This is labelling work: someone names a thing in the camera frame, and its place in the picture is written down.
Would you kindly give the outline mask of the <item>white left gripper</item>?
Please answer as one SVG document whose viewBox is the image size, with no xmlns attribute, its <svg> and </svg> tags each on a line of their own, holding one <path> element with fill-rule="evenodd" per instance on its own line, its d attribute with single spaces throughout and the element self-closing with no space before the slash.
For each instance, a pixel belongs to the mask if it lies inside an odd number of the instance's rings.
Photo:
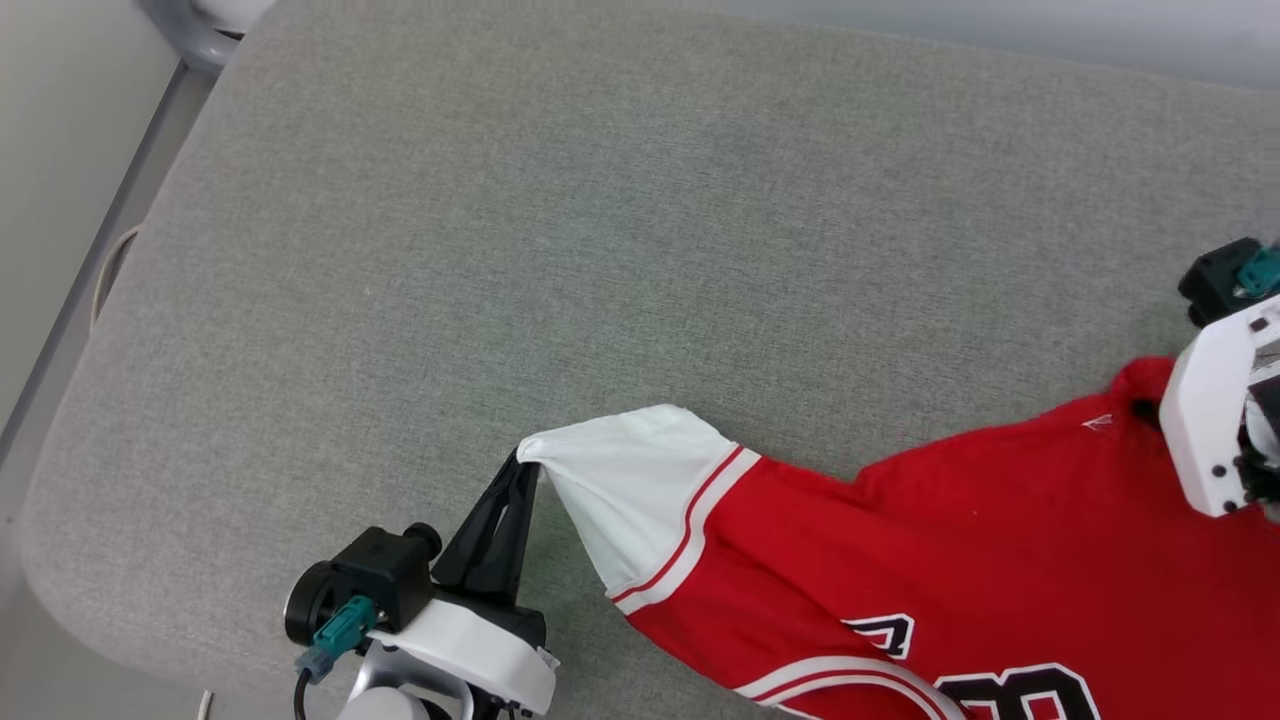
<svg viewBox="0 0 1280 720">
<path fill-rule="evenodd" d="M 515 606 L 540 468 L 511 454 L 435 561 L 433 577 L 453 593 L 495 593 Z M 372 602 L 333 603 L 332 562 L 312 565 L 284 609 L 294 661 L 293 711 L 348 653 L 362 659 L 342 717 L 543 717 L 559 662 L 539 641 L 540 618 L 521 609 L 479 612 L 434 597 L 398 634 L 378 628 Z"/>
</svg>

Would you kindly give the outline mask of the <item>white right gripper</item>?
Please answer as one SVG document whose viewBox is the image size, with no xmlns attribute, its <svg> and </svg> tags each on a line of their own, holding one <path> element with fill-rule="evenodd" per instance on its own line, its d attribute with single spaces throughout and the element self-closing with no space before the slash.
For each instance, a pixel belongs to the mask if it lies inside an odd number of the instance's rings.
<svg viewBox="0 0 1280 720">
<path fill-rule="evenodd" d="M 1188 503 L 1211 518 L 1257 506 L 1280 519 L 1280 295 L 1206 325 L 1164 398 L 1132 414 L 1161 428 Z"/>
</svg>

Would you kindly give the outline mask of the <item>red white basketball jersey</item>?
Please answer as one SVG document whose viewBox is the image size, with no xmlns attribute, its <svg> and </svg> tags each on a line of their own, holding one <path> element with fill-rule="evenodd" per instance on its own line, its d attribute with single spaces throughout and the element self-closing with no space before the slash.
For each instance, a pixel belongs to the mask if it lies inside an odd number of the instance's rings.
<svg viewBox="0 0 1280 720">
<path fill-rule="evenodd" d="M 1185 501 L 1132 414 L 1169 357 L 846 482 L 658 405 L 544 430 L 609 601 L 806 720 L 1280 720 L 1280 527 Z"/>
</svg>

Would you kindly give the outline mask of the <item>grey metal frame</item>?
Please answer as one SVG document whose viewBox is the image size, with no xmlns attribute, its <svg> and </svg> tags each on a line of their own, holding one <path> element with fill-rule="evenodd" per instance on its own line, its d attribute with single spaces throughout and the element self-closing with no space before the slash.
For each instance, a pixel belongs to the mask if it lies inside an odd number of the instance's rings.
<svg viewBox="0 0 1280 720">
<path fill-rule="evenodd" d="M 0 0 L 0 466 L 108 245 L 273 0 Z"/>
</svg>

